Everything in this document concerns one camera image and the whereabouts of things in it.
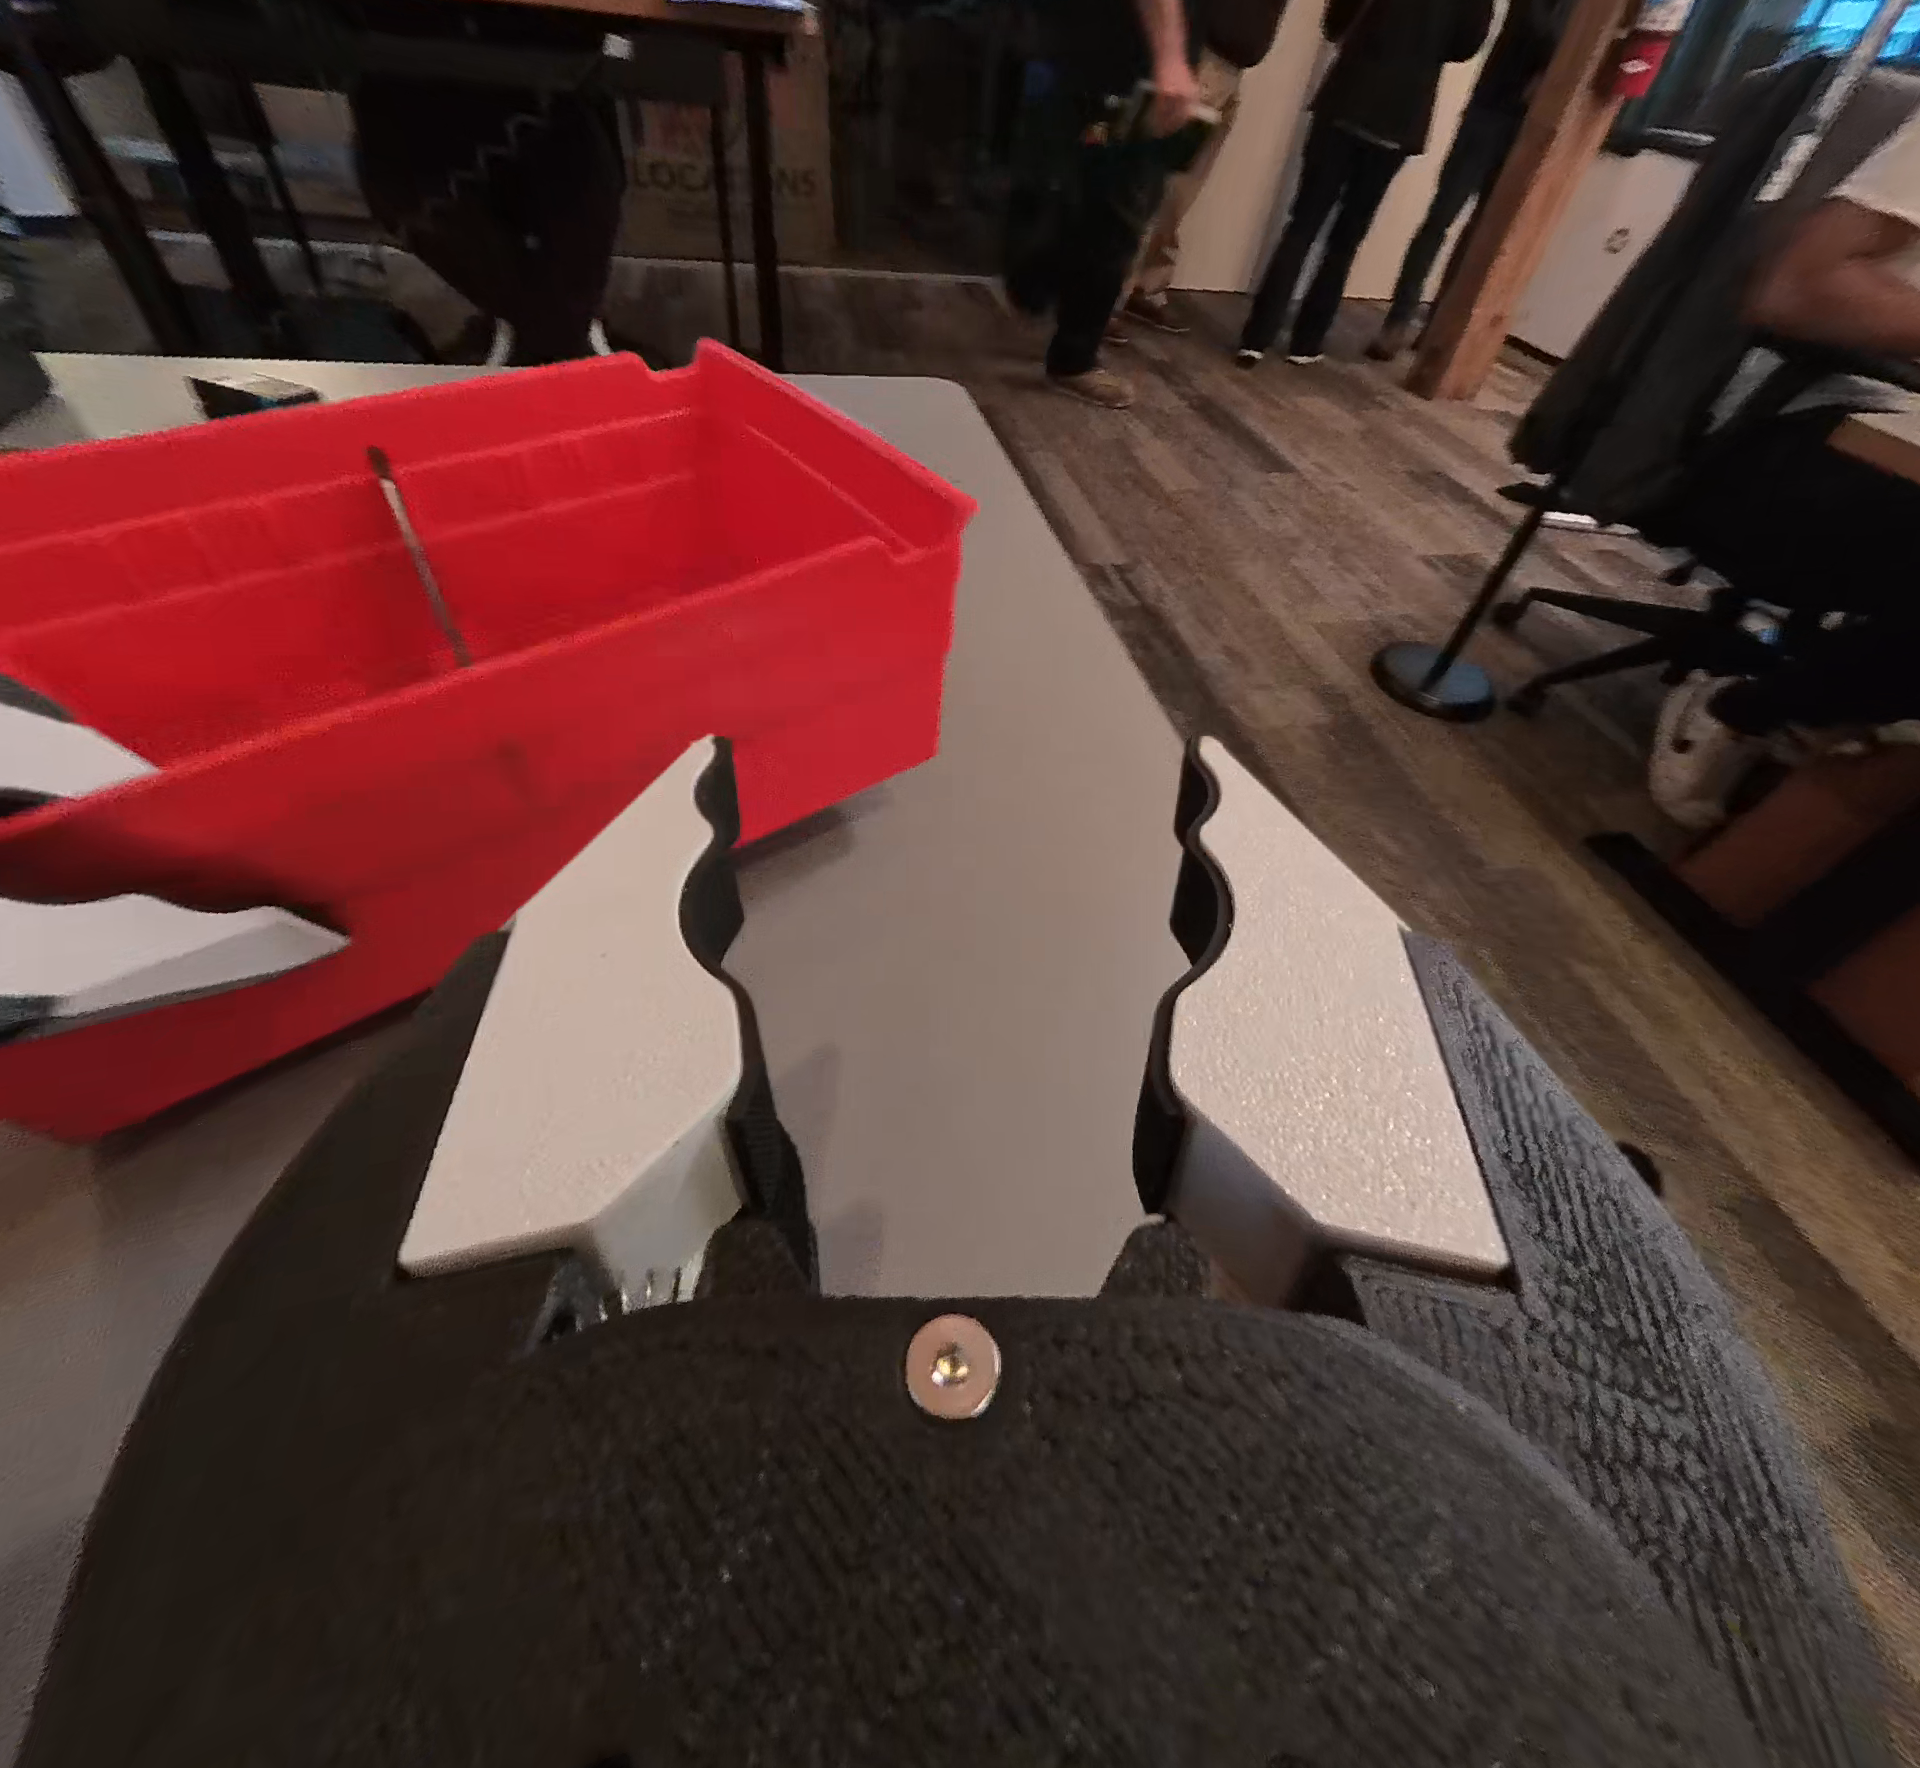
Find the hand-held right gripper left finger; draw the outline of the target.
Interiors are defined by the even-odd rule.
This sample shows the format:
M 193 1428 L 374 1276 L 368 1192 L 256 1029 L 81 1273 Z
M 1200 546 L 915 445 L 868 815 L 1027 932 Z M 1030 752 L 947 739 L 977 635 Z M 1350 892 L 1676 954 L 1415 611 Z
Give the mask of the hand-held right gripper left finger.
M 727 957 L 744 915 L 732 747 L 694 740 L 517 915 L 399 1248 L 407 1276 L 539 1254 L 697 1276 L 784 1226 L 784 1128 Z

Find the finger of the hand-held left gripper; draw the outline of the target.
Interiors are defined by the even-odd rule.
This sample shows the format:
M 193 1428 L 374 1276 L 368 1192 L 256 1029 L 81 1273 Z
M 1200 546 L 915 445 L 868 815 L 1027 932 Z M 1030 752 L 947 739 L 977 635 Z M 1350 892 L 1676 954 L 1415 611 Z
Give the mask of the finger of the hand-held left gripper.
M 6 851 L 2 1043 L 266 986 L 328 962 L 354 934 L 335 891 L 256 861 L 121 868 Z
M 2 677 L 2 820 L 107 795 L 159 769 L 102 731 L 77 720 L 53 696 Z

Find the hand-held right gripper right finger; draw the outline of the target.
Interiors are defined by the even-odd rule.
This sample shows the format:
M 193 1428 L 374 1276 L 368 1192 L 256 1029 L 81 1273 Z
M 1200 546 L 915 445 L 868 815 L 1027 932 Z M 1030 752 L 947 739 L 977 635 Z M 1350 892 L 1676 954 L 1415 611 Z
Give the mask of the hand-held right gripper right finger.
M 1473 1286 L 1513 1254 L 1405 920 L 1212 735 L 1183 752 L 1161 999 L 1133 1136 L 1147 1213 L 1232 1298 L 1330 1267 Z

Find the red plastic bin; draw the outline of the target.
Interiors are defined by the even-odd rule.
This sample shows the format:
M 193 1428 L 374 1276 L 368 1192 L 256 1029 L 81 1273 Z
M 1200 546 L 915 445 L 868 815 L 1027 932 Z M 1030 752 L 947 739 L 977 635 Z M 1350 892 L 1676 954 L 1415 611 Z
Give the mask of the red plastic bin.
M 749 845 L 932 761 L 974 515 L 715 342 L 6 458 L 4 674 L 157 773 L 4 820 L 2 861 L 255 861 L 354 936 L 4 1047 L 4 1126 L 98 1143 L 420 999 L 700 739 Z

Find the black round-base pole stand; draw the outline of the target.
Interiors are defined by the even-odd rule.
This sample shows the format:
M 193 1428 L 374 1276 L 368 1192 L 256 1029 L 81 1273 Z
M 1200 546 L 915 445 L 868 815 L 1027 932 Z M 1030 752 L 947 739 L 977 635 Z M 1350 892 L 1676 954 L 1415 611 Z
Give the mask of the black round-base pole stand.
M 1860 77 L 1876 68 L 1908 70 L 1917 77 L 1917 67 L 1913 65 L 1896 67 L 1896 65 L 1881 63 L 1872 68 L 1854 70 L 1854 65 L 1850 61 L 1828 56 L 1828 54 L 1821 54 L 1821 59 L 1841 63 L 1841 77 L 1837 78 L 1824 105 L 1818 111 L 1818 117 L 1822 120 L 1830 120 L 1833 117 L 1837 117 L 1842 100 L 1846 100 L 1849 97 L 1849 91 L 1860 81 Z M 1899 124 L 1885 138 L 1885 143 L 1896 130 L 1901 130 L 1904 123 Z M 1774 358 L 1777 367 L 1762 378 L 1756 391 L 1748 393 L 1741 401 L 1739 410 L 1726 418 L 1729 431 L 1741 431 L 1759 418 L 1772 417 L 1788 406 L 1790 398 L 1797 394 L 1798 388 L 1813 386 L 1814 382 L 1822 382 L 1830 377 L 1839 377 L 1845 372 L 1845 358 L 1834 351 L 1814 347 L 1814 345 L 1795 342 L 1795 341 L 1764 341 L 1762 337 L 1755 334 L 1745 320 L 1741 320 L 1741 324 L 1745 327 L 1747 341 L 1748 341 L 1745 360 L 1748 358 L 1748 355 L 1764 352 Z M 1692 450 L 1692 464 L 1689 473 L 1699 464 L 1700 452 L 1707 449 L 1714 433 L 1716 433 L 1716 413 L 1713 413 L 1713 421 L 1708 424 L 1705 438 Z M 1517 509 L 1520 509 L 1520 513 L 1525 513 L 1525 509 L 1515 501 L 1511 501 L 1507 493 L 1513 490 L 1515 487 L 1535 487 L 1535 485 L 1536 485 L 1536 478 L 1526 474 L 1526 483 L 1507 487 L 1503 490 L 1503 498 L 1515 505 Z M 1479 668 L 1468 661 L 1468 643 L 1483 622 L 1495 622 L 1495 609 L 1503 600 L 1515 598 L 1515 594 L 1505 594 L 1505 586 L 1515 577 L 1517 569 L 1520 566 L 1522 559 L 1526 556 L 1526 552 L 1530 551 L 1539 534 L 1556 521 L 1562 521 L 1562 518 L 1554 518 L 1549 524 L 1540 527 L 1540 531 L 1535 532 L 1532 540 L 1526 544 L 1520 542 L 1520 531 L 1522 531 L 1525 518 L 1519 521 L 1499 562 L 1489 573 L 1486 581 L 1483 581 L 1475 602 L 1468 605 L 1468 609 L 1462 613 L 1462 617 L 1453 626 L 1453 633 L 1442 645 L 1435 646 L 1435 645 L 1421 645 L 1421 643 L 1395 643 L 1395 645 L 1382 646 L 1381 652 L 1376 652 L 1370 662 L 1370 677 L 1375 685 L 1381 689 L 1381 693 L 1390 700 L 1397 700 L 1399 704 L 1419 714 L 1455 723 L 1455 724 L 1476 724 L 1493 717 L 1499 707 L 1509 707 L 1509 698 L 1501 698 L 1496 695 L 1493 679 L 1486 677 L 1483 668 Z M 1623 529 L 1629 534 L 1629 538 L 1647 542 L 1639 532 L 1643 523 L 1634 529 L 1621 527 L 1621 524 L 1607 524 L 1607 527 L 1594 524 L 1594 527 L 1599 531 Z

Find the grey bin divider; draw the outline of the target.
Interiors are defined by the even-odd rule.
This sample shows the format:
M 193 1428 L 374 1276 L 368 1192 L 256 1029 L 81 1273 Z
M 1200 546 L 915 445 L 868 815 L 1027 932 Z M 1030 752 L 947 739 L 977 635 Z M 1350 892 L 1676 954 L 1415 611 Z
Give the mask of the grey bin divider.
M 397 531 L 403 552 L 411 564 L 414 581 L 419 582 L 420 594 L 428 607 L 431 619 L 453 657 L 453 664 L 459 671 L 468 671 L 474 666 L 474 657 L 468 646 L 468 639 L 459 624 L 453 607 L 445 596 L 442 582 L 435 571 L 432 559 L 412 515 L 412 509 L 407 503 L 407 497 L 399 485 L 392 463 L 387 452 L 370 445 L 367 449 L 367 464 L 372 474 L 374 487 L 383 501 L 383 507 L 389 513 L 389 518 Z

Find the black office chair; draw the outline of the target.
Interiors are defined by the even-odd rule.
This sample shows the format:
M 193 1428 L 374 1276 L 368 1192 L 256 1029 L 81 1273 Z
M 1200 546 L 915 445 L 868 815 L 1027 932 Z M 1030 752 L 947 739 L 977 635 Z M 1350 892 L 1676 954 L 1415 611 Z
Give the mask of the black office chair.
M 1837 720 L 1871 720 L 1879 687 L 1917 700 L 1917 396 L 1830 402 L 1714 436 L 1639 534 L 1676 559 L 1705 594 L 1596 596 L 1530 586 L 1495 609 L 1517 633 L 1556 611 L 1621 645 L 1529 677 L 1507 696 L 1536 717 L 1551 695 L 1625 672 L 1818 683 Z

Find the dark jacket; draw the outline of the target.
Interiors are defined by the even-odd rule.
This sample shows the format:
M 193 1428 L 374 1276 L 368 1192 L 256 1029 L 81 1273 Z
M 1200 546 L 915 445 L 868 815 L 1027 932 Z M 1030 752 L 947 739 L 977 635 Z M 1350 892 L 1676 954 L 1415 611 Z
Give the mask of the dark jacket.
M 1674 498 L 1747 358 L 1764 254 L 1917 111 L 1917 75 L 1876 67 L 1822 119 L 1841 75 L 1813 54 L 1736 84 L 1684 197 L 1511 440 L 1536 478 L 1507 493 L 1522 544 L 1556 518 L 1634 529 Z

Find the printed cardboard box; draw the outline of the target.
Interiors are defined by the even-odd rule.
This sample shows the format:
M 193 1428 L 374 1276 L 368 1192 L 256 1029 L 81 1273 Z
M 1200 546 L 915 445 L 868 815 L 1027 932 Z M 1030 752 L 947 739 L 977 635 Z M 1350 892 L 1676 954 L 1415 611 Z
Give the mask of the printed cardboard box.
M 827 266 L 839 253 L 833 133 L 827 105 L 799 81 L 771 81 L 771 174 L 776 250 L 783 264 Z M 734 258 L 753 250 L 755 174 L 743 91 L 722 119 L 722 161 L 712 150 L 706 106 L 632 100 L 623 111 L 629 186 L 619 254 L 630 261 L 718 263 L 722 219 Z

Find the wooden support post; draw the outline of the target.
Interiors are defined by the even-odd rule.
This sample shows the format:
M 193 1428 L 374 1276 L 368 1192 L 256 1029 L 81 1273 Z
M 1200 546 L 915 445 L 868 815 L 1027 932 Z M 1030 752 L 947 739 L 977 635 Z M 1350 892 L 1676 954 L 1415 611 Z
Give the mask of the wooden support post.
M 1615 124 L 1615 54 L 1640 0 L 1576 0 L 1405 388 L 1471 402 L 1491 378 L 1549 247 Z

